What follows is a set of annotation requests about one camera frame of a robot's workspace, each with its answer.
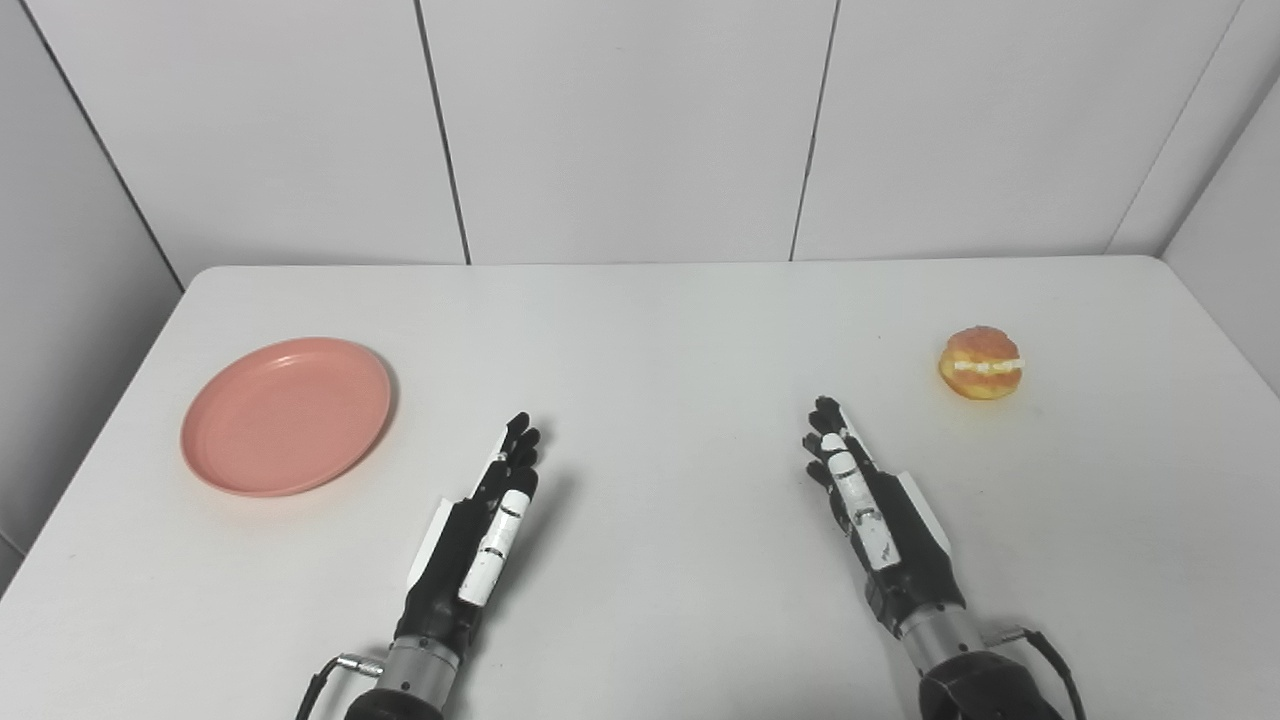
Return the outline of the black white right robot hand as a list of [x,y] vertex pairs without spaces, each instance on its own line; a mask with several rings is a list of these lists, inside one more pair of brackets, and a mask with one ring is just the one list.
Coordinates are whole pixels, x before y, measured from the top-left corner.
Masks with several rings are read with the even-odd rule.
[[876,620],[899,638],[915,612],[965,606],[948,542],[919,489],[877,465],[835,398],[817,397],[808,420],[806,473],[861,564]]

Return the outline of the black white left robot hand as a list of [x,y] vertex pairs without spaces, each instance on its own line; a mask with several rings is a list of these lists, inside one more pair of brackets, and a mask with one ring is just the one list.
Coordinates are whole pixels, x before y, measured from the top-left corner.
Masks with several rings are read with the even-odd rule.
[[475,641],[538,492],[540,430],[527,413],[506,423],[470,496],[436,509],[393,633],[463,657]]

